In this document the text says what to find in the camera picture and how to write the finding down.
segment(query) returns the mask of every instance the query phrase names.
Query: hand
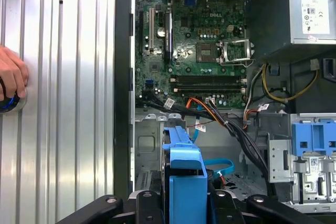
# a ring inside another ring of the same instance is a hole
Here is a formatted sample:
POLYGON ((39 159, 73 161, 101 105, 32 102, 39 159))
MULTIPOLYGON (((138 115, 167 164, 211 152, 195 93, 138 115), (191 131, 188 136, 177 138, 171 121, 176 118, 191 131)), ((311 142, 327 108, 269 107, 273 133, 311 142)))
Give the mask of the hand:
MULTIPOLYGON (((20 98, 26 96, 27 67, 11 50, 3 46, 0 46, 0 78, 5 85, 8 98, 14 97, 15 91, 20 98)), ((0 101, 4 99, 3 87, 0 84, 0 101)))

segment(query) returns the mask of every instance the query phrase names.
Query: blue plastic bracket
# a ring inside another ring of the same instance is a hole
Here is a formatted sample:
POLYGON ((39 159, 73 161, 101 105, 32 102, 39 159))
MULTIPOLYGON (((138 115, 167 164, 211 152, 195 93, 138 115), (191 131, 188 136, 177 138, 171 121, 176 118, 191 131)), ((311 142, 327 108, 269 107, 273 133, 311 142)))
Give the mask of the blue plastic bracket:
POLYGON ((169 222, 206 224, 207 172, 201 151, 180 126, 165 128, 164 133, 170 137, 170 144, 163 144, 170 152, 170 167, 198 173, 169 177, 169 222))
POLYGON ((336 152, 336 123, 331 119, 321 119, 317 123, 292 124, 292 149, 295 156, 304 152, 318 152, 331 156, 336 152))

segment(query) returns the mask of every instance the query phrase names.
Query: red wire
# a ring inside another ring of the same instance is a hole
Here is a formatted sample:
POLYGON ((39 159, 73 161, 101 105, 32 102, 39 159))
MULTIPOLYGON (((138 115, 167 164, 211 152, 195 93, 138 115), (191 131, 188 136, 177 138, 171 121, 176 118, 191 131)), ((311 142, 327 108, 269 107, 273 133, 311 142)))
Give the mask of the red wire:
POLYGON ((220 178, 222 179, 223 185, 225 187, 225 179, 223 178, 223 176, 220 176, 220 178))

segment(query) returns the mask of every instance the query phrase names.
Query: barcode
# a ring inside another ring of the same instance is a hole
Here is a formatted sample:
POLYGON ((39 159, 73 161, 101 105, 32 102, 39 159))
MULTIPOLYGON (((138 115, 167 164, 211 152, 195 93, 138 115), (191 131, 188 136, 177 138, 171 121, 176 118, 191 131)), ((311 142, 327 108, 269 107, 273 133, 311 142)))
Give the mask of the barcode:
POLYGON ((317 159, 317 158, 312 158, 312 159, 310 160, 310 165, 311 165, 311 166, 317 166, 317 165, 319 165, 319 161, 318 161, 318 159, 317 159))

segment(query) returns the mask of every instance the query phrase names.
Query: pci slot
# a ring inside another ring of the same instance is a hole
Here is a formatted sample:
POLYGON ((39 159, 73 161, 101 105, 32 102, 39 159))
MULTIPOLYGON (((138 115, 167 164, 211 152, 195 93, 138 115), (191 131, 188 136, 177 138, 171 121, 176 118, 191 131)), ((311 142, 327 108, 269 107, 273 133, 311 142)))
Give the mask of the pci slot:
POLYGON ((155 9, 149 8, 149 50, 154 50, 155 9))

